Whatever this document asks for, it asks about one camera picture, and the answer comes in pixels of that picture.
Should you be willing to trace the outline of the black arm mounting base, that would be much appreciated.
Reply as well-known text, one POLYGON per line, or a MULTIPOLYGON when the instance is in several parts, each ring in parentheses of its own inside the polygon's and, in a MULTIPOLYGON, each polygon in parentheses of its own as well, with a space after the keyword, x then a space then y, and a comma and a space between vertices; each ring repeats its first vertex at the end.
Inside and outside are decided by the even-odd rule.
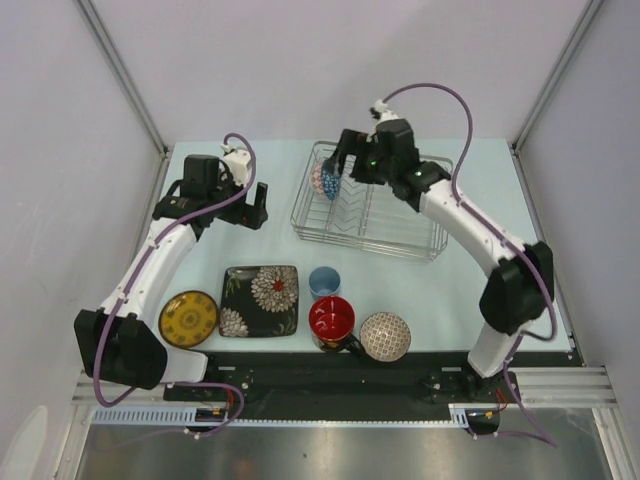
MULTIPOLYGON (((408 353, 382 363, 352 353, 251 353, 208 355, 203 385, 166 389, 167 401, 208 402, 224 398, 211 383, 240 389, 242 409, 252 416, 309 415, 321 419, 415 419, 435 405, 493 403, 516 376, 482 380, 472 373, 463 351, 408 353)), ((575 353, 521 352, 512 367, 577 367, 575 353)))

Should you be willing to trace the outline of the red black skull mug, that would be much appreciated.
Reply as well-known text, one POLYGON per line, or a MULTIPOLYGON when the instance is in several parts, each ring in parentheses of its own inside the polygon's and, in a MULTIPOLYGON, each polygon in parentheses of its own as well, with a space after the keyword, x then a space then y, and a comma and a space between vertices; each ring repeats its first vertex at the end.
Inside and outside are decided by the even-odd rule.
POLYGON ((322 352, 347 350, 358 357, 365 356, 364 347, 354 335, 355 311, 344 298, 320 298, 312 305, 308 319, 312 340, 322 352))

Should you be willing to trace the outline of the light blue cup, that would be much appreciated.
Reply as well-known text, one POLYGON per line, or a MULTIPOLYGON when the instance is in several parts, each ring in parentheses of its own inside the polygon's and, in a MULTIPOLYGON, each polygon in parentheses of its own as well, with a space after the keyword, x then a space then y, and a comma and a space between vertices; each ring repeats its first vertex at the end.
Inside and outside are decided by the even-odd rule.
POLYGON ((308 279, 309 291, 314 300, 338 295, 341 289, 341 277, 332 267, 321 266, 314 269, 308 279))

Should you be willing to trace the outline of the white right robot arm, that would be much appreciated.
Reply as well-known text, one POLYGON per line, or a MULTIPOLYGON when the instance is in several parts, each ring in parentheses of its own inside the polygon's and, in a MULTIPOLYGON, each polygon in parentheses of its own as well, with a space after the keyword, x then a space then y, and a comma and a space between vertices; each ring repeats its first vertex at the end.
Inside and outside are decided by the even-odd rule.
POLYGON ((386 185, 413 210, 441 225, 476 261, 487 278, 479 300, 484 325, 461 376, 463 393, 484 401, 497 389, 495 374, 515 354, 528 325, 554 311, 553 253, 543 241, 528 244, 486 217, 458 189, 453 174, 421 158, 405 119, 379 122, 373 133, 345 129, 325 162, 342 176, 348 158, 351 178, 386 185))

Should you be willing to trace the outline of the metal wire dish rack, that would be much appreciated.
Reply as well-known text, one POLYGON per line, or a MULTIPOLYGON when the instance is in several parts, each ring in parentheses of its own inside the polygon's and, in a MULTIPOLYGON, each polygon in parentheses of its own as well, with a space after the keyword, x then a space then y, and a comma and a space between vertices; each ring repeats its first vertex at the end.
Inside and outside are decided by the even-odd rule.
POLYGON ((333 199, 322 190, 322 164, 335 144, 313 144, 290 217, 302 240, 430 262, 448 245, 438 223, 399 201, 391 189, 350 178, 354 158, 346 160, 340 190, 333 199))

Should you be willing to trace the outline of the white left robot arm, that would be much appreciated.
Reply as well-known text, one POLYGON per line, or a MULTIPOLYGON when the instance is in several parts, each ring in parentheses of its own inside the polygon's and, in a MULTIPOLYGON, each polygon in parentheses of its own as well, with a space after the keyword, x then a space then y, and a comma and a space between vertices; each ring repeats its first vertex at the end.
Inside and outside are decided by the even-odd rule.
POLYGON ((220 157, 192 154, 183 173, 155 205, 147 237, 113 292, 74 321, 82 363, 95 384, 151 390, 186 382, 197 398, 214 397, 220 374, 205 354, 170 345, 157 310, 178 267, 205 229, 219 219, 253 230, 267 220, 268 187, 255 179, 248 149, 224 146, 220 157))

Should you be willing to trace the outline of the blue triangle pattern bowl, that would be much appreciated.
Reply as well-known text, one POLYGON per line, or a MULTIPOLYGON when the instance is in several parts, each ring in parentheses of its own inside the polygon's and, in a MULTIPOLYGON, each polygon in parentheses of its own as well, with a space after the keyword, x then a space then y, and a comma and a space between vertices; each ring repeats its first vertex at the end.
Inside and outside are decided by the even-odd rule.
POLYGON ((309 182, 316 194, 330 201, 336 200, 341 187, 341 176, 336 161, 327 159, 317 163, 312 168, 309 182))

